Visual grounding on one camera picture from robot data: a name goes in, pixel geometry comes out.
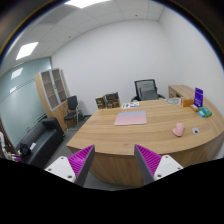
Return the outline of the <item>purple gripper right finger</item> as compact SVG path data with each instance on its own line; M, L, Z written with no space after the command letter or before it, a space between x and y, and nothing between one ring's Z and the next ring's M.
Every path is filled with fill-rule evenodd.
M134 155L145 184L150 184L182 169L182 166L171 156L161 156L138 144L134 146Z

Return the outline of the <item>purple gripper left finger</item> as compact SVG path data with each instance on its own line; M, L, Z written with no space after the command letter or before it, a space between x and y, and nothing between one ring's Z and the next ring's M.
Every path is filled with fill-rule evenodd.
M90 145L69 157L60 156L46 171L83 186L95 156L95 146Z

